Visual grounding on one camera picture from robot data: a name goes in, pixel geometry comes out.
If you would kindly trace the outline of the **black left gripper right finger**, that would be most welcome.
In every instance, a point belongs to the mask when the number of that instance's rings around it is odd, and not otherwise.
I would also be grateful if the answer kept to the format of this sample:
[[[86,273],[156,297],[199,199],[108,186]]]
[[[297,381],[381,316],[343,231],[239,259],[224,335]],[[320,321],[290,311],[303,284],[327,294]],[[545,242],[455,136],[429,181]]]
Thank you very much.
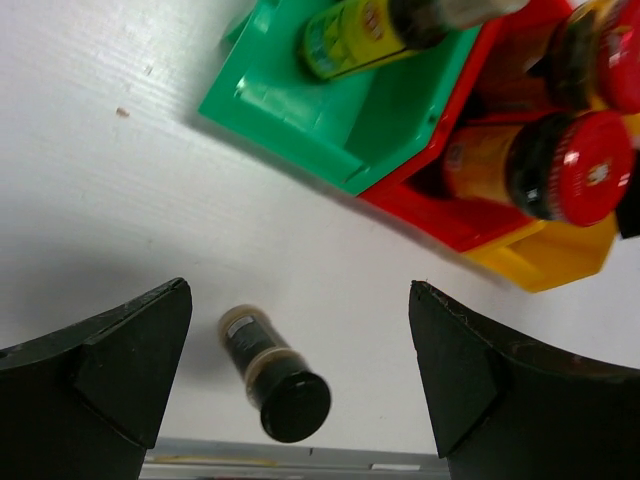
[[[500,324],[424,281],[409,322],[454,479],[635,479],[639,373]]]

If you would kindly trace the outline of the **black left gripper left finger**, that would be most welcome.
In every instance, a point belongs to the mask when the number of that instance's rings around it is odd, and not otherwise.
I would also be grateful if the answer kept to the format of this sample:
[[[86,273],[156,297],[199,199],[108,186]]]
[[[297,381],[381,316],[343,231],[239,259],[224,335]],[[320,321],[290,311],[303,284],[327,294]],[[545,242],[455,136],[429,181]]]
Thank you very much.
[[[2,350],[2,478],[138,478],[191,316],[190,286],[176,278]]]

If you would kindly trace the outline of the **yellow-label small condiment bottle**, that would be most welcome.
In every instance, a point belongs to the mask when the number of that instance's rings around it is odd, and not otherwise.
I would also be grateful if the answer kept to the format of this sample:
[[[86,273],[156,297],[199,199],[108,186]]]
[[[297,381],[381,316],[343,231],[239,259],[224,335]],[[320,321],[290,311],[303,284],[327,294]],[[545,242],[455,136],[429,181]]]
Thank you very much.
[[[525,1],[340,1],[314,15],[299,47],[308,69],[332,80],[413,56],[447,35],[523,9]]]

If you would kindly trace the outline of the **red-lid chili sauce jar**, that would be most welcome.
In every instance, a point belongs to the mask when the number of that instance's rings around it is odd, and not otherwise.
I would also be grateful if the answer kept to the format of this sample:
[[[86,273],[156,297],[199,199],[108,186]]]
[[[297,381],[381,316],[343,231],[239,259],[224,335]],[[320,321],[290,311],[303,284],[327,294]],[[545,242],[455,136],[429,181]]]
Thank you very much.
[[[545,106],[584,111],[601,105],[637,114],[639,3],[588,1],[577,7],[523,73],[542,82]]]

